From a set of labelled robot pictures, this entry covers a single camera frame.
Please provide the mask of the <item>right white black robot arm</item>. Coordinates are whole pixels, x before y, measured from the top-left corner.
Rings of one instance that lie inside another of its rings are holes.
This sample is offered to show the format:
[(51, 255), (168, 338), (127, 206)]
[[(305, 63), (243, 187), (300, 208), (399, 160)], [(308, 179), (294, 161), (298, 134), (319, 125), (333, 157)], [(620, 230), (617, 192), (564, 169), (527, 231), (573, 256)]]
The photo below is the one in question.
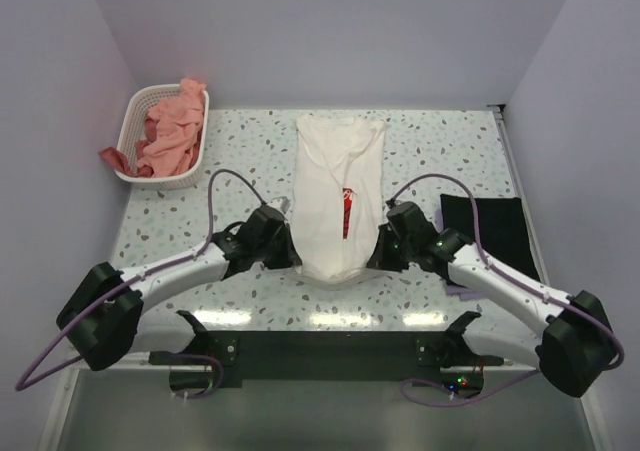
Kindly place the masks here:
[(483, 329), (478, 314), (469, 314), (447, 330), (445, 350), (452, 361), (503, 357), (534, 368), (571, 397), (583, 396), (603, 372), (623, 363), (623, 347), (596, 296), (587, 291), (572, 296), (529, 278), (463, 233), (437, 230), (412, 202), (388, 204), (368, 268), (402, 272), (415, 265), (482, 293), (527, 328), (500, 336)]

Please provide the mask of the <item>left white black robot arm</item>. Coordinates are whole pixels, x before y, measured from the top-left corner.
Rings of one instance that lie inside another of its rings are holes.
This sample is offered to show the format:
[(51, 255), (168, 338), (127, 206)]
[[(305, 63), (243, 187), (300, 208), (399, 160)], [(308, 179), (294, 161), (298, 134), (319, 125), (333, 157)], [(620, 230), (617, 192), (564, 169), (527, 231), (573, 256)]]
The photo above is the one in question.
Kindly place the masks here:
[(269, 270), (300, 265), (277, 199), (210, 235), (202, 245), (147, 265), (115, 269), (100, 263), (87, 273), (56, 318), (58, 328), (93, 371), (109, 368), (135, 352), (169, 351), (185, 363), (207, 351), (203, 327), (186, 318), (180, 329), (143, 322), (142, 316), (179, 294), (247, 272), (256, 263)]

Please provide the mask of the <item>white t-shirt red print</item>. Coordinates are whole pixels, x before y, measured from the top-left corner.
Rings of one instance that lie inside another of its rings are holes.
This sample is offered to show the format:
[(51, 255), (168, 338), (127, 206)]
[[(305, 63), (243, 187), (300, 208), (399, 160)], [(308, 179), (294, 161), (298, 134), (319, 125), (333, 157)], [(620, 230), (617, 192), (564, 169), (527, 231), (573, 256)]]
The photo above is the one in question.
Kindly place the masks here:
[(306, 114), (296, 120), (290, 228), (309, 284), (341, 289), (376, 275), (372, 257), (383, 221), (385, 124)]

